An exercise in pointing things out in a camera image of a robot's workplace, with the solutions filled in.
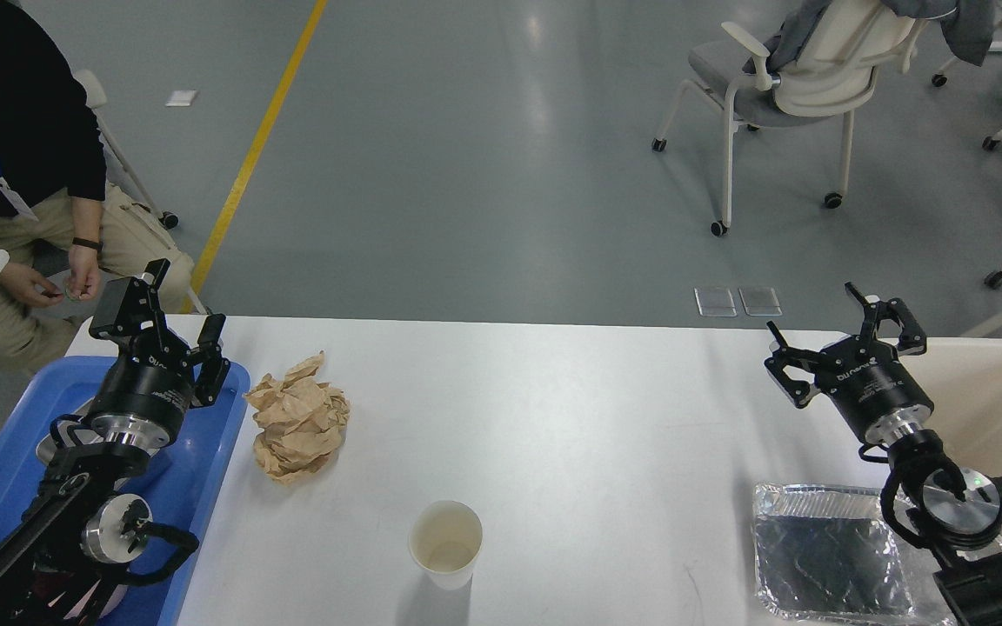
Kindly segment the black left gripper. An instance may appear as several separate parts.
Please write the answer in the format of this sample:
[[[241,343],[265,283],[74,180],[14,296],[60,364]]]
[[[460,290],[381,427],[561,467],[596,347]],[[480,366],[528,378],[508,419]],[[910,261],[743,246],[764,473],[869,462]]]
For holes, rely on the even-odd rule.
[[[196,348],[170,364],[166,352],[162,305],[158,289],[170,261],[147,264],[144,278],[135,275],[108,282],[89,336],[118,345],[120,356],[111,366],[88,408],[88,428],[105,443],[134,445],[155,453],[174,443],[190,408],[215,403],[230,372],[220,337],[225,314],[210,314],[197,337]],[[147,357],[146,361],[134,357]],[[192,379],[192,368],[199,373]]]

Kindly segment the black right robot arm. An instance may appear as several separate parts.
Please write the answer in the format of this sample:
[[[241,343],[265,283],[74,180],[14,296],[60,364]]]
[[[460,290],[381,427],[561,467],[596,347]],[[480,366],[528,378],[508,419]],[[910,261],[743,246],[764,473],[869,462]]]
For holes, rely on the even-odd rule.
[[[811,351],[768,322],[775,345],[765,368],[796,408],[830,397],[860,442],[860,459],[883,450],[887,526],[934,555],[936,587],[958,623],[1002,625],[1002,476],[959,466],[926,427],[934,401],[901,359],[926,353],[927,336],[905,302],[872,301],[852,283],[845,289],[863,310],[858,333]]]

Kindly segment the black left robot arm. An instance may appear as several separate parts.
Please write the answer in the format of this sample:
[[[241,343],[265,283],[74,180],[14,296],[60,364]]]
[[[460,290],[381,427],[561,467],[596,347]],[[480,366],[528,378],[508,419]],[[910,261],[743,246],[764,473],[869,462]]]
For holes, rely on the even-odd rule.
[[[170,261],[111,282],[89,326],[118,346],[77,430],[94,443],[53,444],[38,492],[0,542],[0,625],[91,625],[120,586],[174,575],[198,551],[192,532],[155,522],[120,484],[173,444],[191,409],[210,407],[230,371],[210,314],[195,345],[168,329],[159,290]]]

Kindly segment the person's hand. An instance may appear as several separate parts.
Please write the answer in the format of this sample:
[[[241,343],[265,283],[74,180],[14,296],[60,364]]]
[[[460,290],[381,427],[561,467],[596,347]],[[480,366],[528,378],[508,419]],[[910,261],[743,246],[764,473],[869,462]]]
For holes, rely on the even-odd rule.
[[[90,301],[98,297],[101,290],[101,270],[99,250],[79,244],[68,249],[69,278],[67,296],[72,301]]]

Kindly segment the person's other hand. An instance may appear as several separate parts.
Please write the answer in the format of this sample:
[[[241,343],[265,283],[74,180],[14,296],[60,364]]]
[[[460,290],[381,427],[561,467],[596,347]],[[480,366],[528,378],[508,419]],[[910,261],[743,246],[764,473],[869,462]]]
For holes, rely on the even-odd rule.
[[[15,262],[7,262],[0,270],[0,286],[28,308],[51,308],[64,298],[63,292],[38,270]]]

